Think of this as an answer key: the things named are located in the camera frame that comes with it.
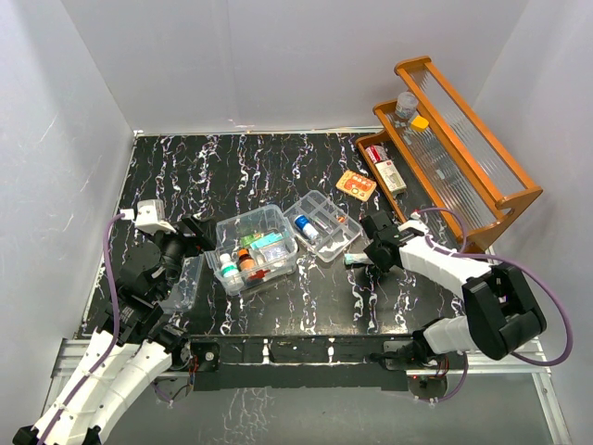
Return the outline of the green wind oil box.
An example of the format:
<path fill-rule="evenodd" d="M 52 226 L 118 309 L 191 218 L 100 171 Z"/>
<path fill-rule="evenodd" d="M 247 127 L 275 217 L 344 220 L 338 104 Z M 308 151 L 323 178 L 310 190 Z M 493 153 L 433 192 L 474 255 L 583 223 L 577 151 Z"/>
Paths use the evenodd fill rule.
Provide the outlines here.
<path fill-rule="evenodd" d="M 241 245 L 242 248 L 247 248 L 252 243 L 254 243 L 255 241 L 261 239 L 262 237 L 263 237 L 263 234 L 261 234 L 261 233 L 255 233 L 255 234 L 251 234 L 251 235 L 242 236 L 240 238 L 240 245 Z"/>

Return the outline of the clear compartment organizer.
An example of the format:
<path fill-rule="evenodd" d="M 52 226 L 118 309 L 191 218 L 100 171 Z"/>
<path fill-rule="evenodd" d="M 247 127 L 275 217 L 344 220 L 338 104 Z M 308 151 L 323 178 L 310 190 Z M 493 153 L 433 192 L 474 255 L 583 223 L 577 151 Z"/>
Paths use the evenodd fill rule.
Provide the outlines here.
<path fill-rule="evenodd" d="M 304 214 L 319 231 L 320 236 L 316 241 L 308 240 L 295 226 L 295 217 L 300 214 Z M 339 216 L 346 216 L 347 220 L 340 223 L 337 219 Z M 357 221 L 317 190 L 300 197 L 284 211 L 284 217 L 296 230 L 296 237 L 307 251 L 326 263 L 334 261 L 362 234 Z"/>

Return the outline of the orange brown medicine bottle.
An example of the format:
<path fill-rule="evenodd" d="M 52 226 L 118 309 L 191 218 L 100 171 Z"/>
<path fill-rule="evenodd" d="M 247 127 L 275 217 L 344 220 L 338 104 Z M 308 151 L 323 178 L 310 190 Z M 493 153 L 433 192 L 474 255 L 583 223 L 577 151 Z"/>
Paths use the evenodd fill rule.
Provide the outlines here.
<path fill-rule="evenodd" d="M 238 269 L 241 272 L 251 271 L 256 267 L 256 262 L 247 248 L 241 248 L 238 252 Z"/>

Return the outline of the orange plaster packet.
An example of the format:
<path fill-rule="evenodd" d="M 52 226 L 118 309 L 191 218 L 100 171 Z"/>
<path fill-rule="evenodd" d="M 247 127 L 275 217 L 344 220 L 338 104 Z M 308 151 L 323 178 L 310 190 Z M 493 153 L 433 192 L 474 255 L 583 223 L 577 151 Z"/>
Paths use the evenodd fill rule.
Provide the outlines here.
<path fill-rule="evenodd" d="M 376 189 L 376 182 L 364 175 L 347 170 L 336 184 L 336 188 L 357 200 L 366 202 Z"/>

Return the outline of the clear first aid box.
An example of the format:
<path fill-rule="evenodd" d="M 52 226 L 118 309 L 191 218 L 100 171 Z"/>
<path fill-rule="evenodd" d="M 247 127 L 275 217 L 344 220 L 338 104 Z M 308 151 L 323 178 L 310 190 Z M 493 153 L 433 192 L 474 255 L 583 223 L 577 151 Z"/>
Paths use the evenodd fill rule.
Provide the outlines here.
<path fill-rule="evenodd" d="M 298 246 L 296 234 L 291 223 L 276 205 L 266 205 L 218 222 L 216 233 L 217 246 L 214 250 L 206 253 L 206 260 L 209 268 L 214 273 L 214 277 L 229 296 L 236 296 L 250 288 L 293 273 L 297 268 Z M 234 279 L 222 278 L 220 255 L 223 253 L 230 254 L 238 268 L 237 252 L 242 248 L 240 238 L 255 233 L 263 235 L 279 233 L 283 235 L 284 239 L 280 242 L 284 242 L 284 245 L 290 251 L 285 265 L 273 267 L 270 263 L 265 263 L 263 257 L 259 254 L 259 248 L 249 246 L 247 249 L 255 260 L 256 267 L 246 272 L 241 272 L 238 269 L 239 274 Z"/>

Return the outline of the teal bandage packet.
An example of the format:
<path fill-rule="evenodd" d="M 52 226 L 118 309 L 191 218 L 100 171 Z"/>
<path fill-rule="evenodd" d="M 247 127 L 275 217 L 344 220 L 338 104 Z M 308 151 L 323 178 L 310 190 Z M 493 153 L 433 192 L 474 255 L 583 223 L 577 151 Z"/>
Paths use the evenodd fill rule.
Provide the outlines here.
<path fill-rule="evenodd" d="M 255 241 L 253 241 L 250 244 L 250 247 L 252 248 L 265 248 L 269 245 L 272 245 L 274 243 L 280 242 L 284 239 L 282 234 L 279 233 L 269 233 L 267 235 L 264 235 L 261 238 L 256 239 Z"/>

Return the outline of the white blue gauze packet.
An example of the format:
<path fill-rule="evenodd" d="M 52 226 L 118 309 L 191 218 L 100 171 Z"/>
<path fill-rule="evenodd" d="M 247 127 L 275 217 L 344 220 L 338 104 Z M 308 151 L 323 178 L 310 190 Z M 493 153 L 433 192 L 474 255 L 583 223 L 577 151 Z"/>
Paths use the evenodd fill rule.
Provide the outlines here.
<path fill-rule="evenodd" d="M 290 251 L 286 248 L 284 242 L 277 242 L 260 248 L 259 254 L 263 257 L 265 263 L 270 263 L 273 267 L 282 267 L 285 265 Z"/>

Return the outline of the blue white spray bottle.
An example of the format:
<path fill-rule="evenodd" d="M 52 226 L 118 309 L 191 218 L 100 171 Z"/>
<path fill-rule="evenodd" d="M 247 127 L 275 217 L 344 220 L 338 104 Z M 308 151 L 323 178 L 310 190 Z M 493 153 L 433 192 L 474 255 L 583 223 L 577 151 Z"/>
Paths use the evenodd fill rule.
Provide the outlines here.
<path fill-rule="evenodd" d="M 309 221 L 309 219 L 304 215 L 300 214 L 295 217 L 294 220 L 295 226 L 297 229 L 310 241 L 316 241 L 320 233 L 319 231 L 313 226 L 313 224 Z"/>

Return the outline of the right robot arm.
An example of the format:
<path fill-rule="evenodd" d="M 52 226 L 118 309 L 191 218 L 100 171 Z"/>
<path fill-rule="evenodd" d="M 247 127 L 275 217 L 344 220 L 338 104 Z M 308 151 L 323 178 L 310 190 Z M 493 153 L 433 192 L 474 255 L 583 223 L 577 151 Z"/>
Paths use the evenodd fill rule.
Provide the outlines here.
<path fill-rule="evenodd" d="M 364 249 L 384 273 L 420 274 L 463 301 L 465 314 L 438 318 L 412 333 L 410 344 L 386 357 L 432 368 L 447 353 L 478 350 L 498 361 L 547 329 L 547 320 L 517 267 L 491 264 L 438 245 L 421 222 L 395 224 L 383 211 L 360 220 L 371 244 Z"/>

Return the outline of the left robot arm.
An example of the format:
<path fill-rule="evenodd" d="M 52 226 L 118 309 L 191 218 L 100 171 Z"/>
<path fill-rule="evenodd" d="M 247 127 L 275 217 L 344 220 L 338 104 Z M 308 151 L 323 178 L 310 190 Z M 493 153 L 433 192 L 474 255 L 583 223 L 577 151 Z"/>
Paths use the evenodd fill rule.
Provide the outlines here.
<path fill-rule="evenodd" d="M 119 220 L 133 221 L 145 241 L 128 251 L 114 273 L 109 239 Z M 186 334 L 162 321 L 160 303 L 179 281 L 184 261 L 216 247 L 216 225 L 194 215 L 170 224 L 133 210 L 112 217 L 102 239 L 110 304 L 69 381 L 34 424 L 16 432 L 13 443 L 103 444 L 161 373 L 190 362 Z"/>

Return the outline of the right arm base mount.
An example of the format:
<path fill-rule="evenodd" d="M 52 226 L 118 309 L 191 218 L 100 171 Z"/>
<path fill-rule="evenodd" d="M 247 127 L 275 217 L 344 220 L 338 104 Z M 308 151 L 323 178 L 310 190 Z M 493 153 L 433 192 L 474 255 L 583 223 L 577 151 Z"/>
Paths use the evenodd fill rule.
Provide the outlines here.
<path fill-rule="evenodd" d="M 383 342 L 379 352 L 369 354 L 368 361 L 379 364 L 388 371 L 432 370 L 433 378 L 447 375 L 451 362 L 451 352 L 435 352 L 424 334 L 427 324 L 413 331 L 409 336 L 397 337 Z"/>

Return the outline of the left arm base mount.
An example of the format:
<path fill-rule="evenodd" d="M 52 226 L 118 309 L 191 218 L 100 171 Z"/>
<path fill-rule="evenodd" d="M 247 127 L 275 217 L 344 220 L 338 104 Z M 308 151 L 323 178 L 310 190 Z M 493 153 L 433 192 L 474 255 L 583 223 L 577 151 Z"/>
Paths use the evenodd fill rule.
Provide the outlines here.
<path fill-rule="evenodd" d="M 214 372 L 219 367 L 220 348 L 216 343 L 194 343 L 185 330 L 173 324 L 162 324 L 154 340 L 170 355 L 167 371 L 186 372 L 190 388 L 194 388 L 200 372 Z"/>

